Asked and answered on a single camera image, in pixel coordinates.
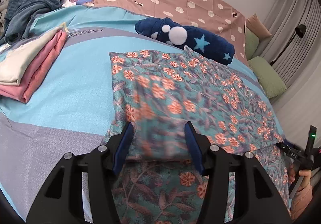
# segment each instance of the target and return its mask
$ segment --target black floor lamp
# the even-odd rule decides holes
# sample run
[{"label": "black floor lamp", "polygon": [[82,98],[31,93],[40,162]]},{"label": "black floor lamp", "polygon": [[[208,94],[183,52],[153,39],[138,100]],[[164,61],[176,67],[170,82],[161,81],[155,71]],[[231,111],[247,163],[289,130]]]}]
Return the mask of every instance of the black floor lamp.
[{"label": "black floor lamp", "polygon": [[282,50],[282,52],[280,52],[280,54],[272,61],[270,62],[270,65],[274,65],[274,63],[280,58],[280,56],[282,55],[282,53],[284,53],[284,51],[286,50],[286,48],[288,48],[288,46],[290,45],[290,43],[293,41],[294,37],[296,35],[298,35],[300,38],[304,37],[304,34],[306,32],[307,28],[304,24],[300,24],[298,27],[295,28],[295,32],[293,34],[293,36],[291,37],[291,39],[288,41],[288,43],[286,44],[286,46],[284,47],[284,49]]}]

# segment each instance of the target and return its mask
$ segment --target star pattern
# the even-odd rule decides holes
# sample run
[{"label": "star pattern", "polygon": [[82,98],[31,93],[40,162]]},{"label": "star pattern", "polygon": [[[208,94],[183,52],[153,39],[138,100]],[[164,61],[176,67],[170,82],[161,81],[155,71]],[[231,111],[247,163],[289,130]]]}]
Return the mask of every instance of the star pattern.
[{"label": "star pattern", "polygon": [[205,35],[203,35],[200,39],[194,39],[196,41],[196,46],[194,47],[194,50],[200,49],[202,52],[204,52],[204,47],[210,44],[209,42],[205,41]]},{"label": "star pattern", "polygon": [[225,57],[224,57],[223,59],[228,60],[229,58],[231,58],[231,57],[230,57],[230,53],[227,53],[227,54],[226,54],[226,53],[224,53],[224,54],[225,54]]}]

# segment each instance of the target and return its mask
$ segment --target blue bedsheet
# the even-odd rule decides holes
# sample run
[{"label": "blue bedsheet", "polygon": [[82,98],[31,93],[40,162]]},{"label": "blue bedsheet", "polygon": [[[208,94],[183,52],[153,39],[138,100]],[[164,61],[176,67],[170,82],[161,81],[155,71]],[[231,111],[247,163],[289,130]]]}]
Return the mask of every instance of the blue bedsheet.
[{"label": "blue bedsheet", "polygon": [[[10,196],[8,200],[24,219],[38,189],[61,156],[68,151],[75,154],[90,151],[99,145],[109,129],[115,114],[109,52],[123,53],[141,49],[181,52],[178,48],[137,34],[135,23],[143,18],[120,8],[96,9],[76,5],[45,14],[33,23],[31,33],[34,34],[62,25],[68,31],[68,40],[44,82],[27,104],[6,97],[0,98],[2,112],[14,124],[9,133],[18,136],[12,138],[1,135],[7,125],[0,118],[0,138],[8,142],[0,147],[0,188]],[[270,105],[248,67],[235,58],[229,67],[237,70],[244,83]],[[43,136],[48,131],[53,134]],[[79,132],[83,136],[77,137],[77,142],[75,136]],[[26,150],[21,148],[13,156],[12,147],[17,145],[17,141]],[[41,158],[49,154],[51,157],[48,161],[48,157]],[[10,167],[4,164],[5,161],[10,161]]]}]

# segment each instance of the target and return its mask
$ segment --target teal pillowcase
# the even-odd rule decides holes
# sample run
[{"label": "teal pillowcase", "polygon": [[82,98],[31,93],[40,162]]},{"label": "teal pillowcase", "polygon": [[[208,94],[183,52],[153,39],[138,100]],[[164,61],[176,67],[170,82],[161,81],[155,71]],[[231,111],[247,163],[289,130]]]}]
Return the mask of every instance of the teal pillowcase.
[{"label": "teal pillowcase", "polygon": [[286,91],[284,82],[265,59],[259,56],[254,57],[248,61],[248,65],[258,77],[269,99]]},{"label": "teal pillowcase", "polygon": [[245,55],[250,60],[259,45],[260,39],[253,32],[246,28],[245,32]]}]

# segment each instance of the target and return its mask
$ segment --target pink sleeve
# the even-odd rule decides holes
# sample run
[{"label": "pink sleeve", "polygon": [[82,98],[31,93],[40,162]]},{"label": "pink sleeve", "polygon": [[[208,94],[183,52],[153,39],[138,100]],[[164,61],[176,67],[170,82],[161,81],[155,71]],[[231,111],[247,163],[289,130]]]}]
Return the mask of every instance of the pink sleeve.
[{"label": "pink sleeve", "polygon": [[309,183],[303,190],[297,192],[291,203],[291,218],[296,220],[312,200],[312,186]]}]

